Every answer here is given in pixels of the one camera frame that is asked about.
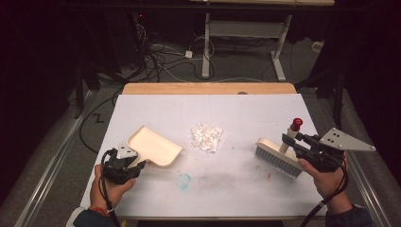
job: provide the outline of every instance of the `bristles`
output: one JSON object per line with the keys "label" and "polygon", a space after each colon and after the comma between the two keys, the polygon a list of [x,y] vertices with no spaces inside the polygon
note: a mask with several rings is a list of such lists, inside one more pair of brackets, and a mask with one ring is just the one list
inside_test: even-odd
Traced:
{"label": "bristles", "polygon": [[303,172],[301,169],[277,158],[276,156],[270,154],[267,150],[264,150],[260,147],[256,148],[255,154],[294,178],[297,178]]}

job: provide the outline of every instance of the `hand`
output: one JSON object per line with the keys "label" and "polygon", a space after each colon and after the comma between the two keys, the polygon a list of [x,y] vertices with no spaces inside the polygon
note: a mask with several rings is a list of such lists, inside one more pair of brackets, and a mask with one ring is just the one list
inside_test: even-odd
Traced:
{"label": "hand", "polygon": [[[95,166],[95,179],[92,182],[91,188],[91,205],[100,207],[107,210],[106,201],[103,199],[100,193],[101,182],[100,181],[101,171],[100,165]],[[136,183],[135,179],[129,179],[124,184],[113,184],[106,180],[106,189],[109,200],[113,207],[116,207],[120,203],[123,194],[130,190]]]}
{"label": "hand", "polygon": [[[316,185],[318,193],[324,198],[328,198],[333,195],[339,188],[343,172],[341,168],[338,168],[335,172],[321,173],[313,165],[311,165],[305,159],[299,159],[298,163],[303,167],[304,171],[313,177],[313,182]],[[331,215],[340,214],[352,209],[352,204],[342,191],[327,204],[328,212]]]}

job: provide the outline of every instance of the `blue stain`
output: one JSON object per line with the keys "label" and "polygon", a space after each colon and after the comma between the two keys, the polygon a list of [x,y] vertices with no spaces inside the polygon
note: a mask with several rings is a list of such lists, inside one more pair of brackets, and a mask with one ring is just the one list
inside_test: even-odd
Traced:
{"label": "blue stain", "polygon": [[184,173],[178,176],[176,185],[180,187],[181,190],[185,190],[189,186],[190,182],[191,177],[188,174]]}

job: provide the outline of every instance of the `paper debris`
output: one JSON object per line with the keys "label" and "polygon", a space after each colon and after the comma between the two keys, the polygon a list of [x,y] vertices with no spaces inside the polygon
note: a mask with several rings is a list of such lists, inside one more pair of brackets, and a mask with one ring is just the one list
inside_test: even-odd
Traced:
{"label": "paper debris", "polygon": [[219,127],[199,123],[191,132],[193,138],[192,146],[207,151],[208,153],[214,153],[218,148],[219,138],[223,130]]}

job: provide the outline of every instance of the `blue sleeve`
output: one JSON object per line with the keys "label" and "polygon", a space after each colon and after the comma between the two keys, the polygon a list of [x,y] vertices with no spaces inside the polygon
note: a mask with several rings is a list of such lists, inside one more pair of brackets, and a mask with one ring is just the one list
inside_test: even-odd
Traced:
{"label": "blue sleeve", "polygon": [[84,210],[74,220],[76,227],[114,227],[110,218],[104,217],[96,211]]}
{"label": "blue sleeve", "polygon": [[325,218],[326,227],[372,227],[373,220],[369,212],[358,205],[353,205],[353,208],[347,212],[329,215]]}

